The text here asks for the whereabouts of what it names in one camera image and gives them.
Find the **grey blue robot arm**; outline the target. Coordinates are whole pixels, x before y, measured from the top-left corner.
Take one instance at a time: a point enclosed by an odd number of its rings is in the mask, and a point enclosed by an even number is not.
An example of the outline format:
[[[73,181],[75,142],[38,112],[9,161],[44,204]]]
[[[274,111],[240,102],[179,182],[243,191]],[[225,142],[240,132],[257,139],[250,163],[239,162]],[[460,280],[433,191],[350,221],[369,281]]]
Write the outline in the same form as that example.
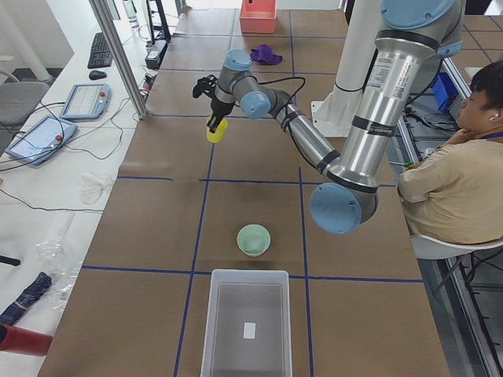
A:
[[[232,49],[218,75],[197,81],[193,96],[211,99],[207,133],[239,105],[251,119],[270,115],[326,183],[310,198],[315,223],[344,234],[378,205],[376,170],[422,65],[461,48],[463,1],[357,1],[333,91],[311,115],[292,95],[261,84],[252,60]]]

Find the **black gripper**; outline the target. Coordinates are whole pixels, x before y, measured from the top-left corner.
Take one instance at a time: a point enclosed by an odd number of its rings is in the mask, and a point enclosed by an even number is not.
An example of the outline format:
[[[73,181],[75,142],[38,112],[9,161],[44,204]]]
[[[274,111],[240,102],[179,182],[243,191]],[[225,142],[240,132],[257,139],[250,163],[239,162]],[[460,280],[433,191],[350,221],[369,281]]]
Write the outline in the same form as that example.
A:
[[[207,118],[207,130],[209,132],[215,132],[216,130],[223,130],[226,128],[226,119],[224,117],[228,116],[233,108],[235,102],[225,102],[221,101],[217,97],[211,99],[211,110],[212,114]]]

